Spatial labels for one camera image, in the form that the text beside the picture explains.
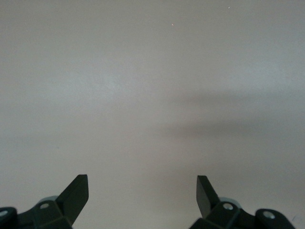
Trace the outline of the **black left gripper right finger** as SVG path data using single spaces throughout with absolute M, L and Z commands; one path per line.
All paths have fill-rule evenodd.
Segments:
M 261 208 L 251 215 L 229 199 L 219 198 L 207 176 L 198 176 L 196 201 L 202 215 L 192 229 L 294 229 L 282 213 Z

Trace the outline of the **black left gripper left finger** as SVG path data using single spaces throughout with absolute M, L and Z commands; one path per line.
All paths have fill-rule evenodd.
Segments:
M 0 209 L 2 229 L 71 229 L 89 199 L 88 176 L 78 175 L 58 196 L 43 198 L 31 209 L 18 213 Z

